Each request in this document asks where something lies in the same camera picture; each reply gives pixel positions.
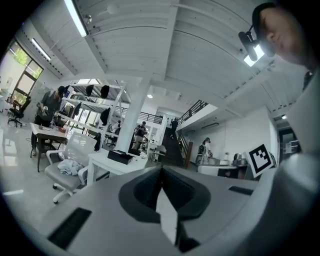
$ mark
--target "tree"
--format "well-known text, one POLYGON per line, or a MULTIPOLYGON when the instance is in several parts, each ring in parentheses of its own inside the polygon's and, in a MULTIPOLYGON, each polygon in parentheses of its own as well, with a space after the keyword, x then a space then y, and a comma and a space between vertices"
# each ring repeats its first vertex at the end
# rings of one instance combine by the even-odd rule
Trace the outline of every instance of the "tree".
POLYGON ((35 71, 32 72, 32 76, 35 78, 35 79, 38 79, 38 77, 40 76, 42 72, 42 68, 40 67, 37 67, 37 69, 35 71))
POLYGON ((12 57, 21 65, 24 66, 27 63, 28 55, 25 53, 24 50, 18 49, 15 52, 15 55, 12 54, 12 57))

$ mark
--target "office chair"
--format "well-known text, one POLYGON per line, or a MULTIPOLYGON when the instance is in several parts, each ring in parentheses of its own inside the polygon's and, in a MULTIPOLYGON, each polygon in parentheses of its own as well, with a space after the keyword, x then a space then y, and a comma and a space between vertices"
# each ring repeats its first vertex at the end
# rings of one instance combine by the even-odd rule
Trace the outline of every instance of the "office chair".
POLYGON ((18 127, 18 123, 20 124, 20 127, 22 127, 22 122, 18 121, 18 119, 21 119, 24 117, 24 112, 26 110, 26 108, 28 107, 28 105, 31 102, 31 97, 28 96, 26 98, 25 103, 23 104, 22 107, 19 108, 19 110, 16 110, 15 108, 10 108, 10 112, 13 114, 14 118, 9 118, 8 119, 8 124, 10 122, 14 122, 15 123, 15 127, 18 127))
MULTIPOLYGON (((115 130, 114 134, 115 134, 115 135, 119 135, 120 130, 121 130, 121 127, 118 127, 118 128, 115 130)), ((110 144, 110 146, 115 146, 116 143, 117 143, 118 137, 108 136, 108 139, 111 140, 112 142, 111 142, 111 143, 107 143, 107 145, 110 144)))
POLYGON ((164 157, 166 155, 166 153, 167 153, 167 150, 166 150, 164 145, 158 146, 153 151, 153 154, 152 154, 152 157, 151 157, 151 163, 156 159, 156 155, 158 155, 158 157, 159 156, 163 156, 164 157))
MULTIPOLYGON (((69 194, 72 196, 78 191, 77 187, 80 185, 86 185, 88 175, 88 155, 94 152, 96 140, 86 135, 74 132, 71 135, 65 149, 61 150, 49 150, 46 152, 46 156, 50 162, 50 165, 45 168, 44 173, 49 176, 55 183, 53 189, 61 189, 62 191, 53 198, 55 204, 58 203, 58 199, 62 196, 69 194), (78 164, 84 166, 84 168, 78 171, 78 175, 72 176, 65 173, 61 173, 58 164, 53 163, 51 160, 51 154, 62 153, 64 159, 75 160, 78 164)), ((97 173, 97 178, 107 174, 107 170, 100 170, 97 173)))

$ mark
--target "black railing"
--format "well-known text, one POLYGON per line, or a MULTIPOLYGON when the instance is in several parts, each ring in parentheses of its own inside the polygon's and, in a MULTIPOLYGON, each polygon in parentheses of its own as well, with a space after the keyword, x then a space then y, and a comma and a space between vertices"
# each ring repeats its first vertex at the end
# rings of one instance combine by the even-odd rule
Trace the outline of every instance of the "black railing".
MULTIPOLYGON (((120 107, 116 106, 115 107, 115 111, 117 111, 123 117, 126 117, 128 109, 125 108, 125 107, 122 107, 121 111, 120 111, 120 107)), ((144 112, 140 112, 138 118, 142 119, 144 121, 149 121, 149 122, 152 122, 152 123, 155 123, 155 124, 160 124, 160 125, 161 125, 162 119, 163 119, 162 116, 157 116, 157 115, 154 115, 154 114, 148 114, 148 113, 144 113, 144 112)))
POLYGON ((184 121, 187 121, 194 114, 202 110, 206 105, 208 105, 208 103, 199 99, 187 112, 183 114, 183 116, 180 117, 180 119, 178 120, 178 126, 181 125, 184 121))

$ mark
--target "stair railing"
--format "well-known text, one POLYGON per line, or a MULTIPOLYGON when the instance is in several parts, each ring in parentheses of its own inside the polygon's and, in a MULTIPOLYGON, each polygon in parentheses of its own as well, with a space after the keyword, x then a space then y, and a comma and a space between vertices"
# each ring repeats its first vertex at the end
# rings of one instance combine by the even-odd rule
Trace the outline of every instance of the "stair railing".
POLYGON ((185 169, 187 169, 190 163, 193 142, 191 141, 187 142, 181 130, 179 130, 177 133, 178 133, 177 138, 178 138, 179 147, 181 148, 181 155, 184 160, 183 166, 185 169))

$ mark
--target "floor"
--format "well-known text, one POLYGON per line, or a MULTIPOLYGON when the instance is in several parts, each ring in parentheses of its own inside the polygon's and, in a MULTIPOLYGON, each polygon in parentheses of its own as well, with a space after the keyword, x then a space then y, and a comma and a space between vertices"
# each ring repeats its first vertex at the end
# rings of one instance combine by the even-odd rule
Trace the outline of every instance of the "floor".
MULTIPOLYGON (((30 126, 14 127, 7 124, 8 117, 0 113, 0 185, 14 215, 37 229, 42 217, 55 204, 53 198, 59 193, 52 188, 53 181, 44 173, 49 165, 41 156, 40 172, 37 172, 38 157, 30 158, 30 126)), ((68 196, 61 198, 63 203, 68 196)))

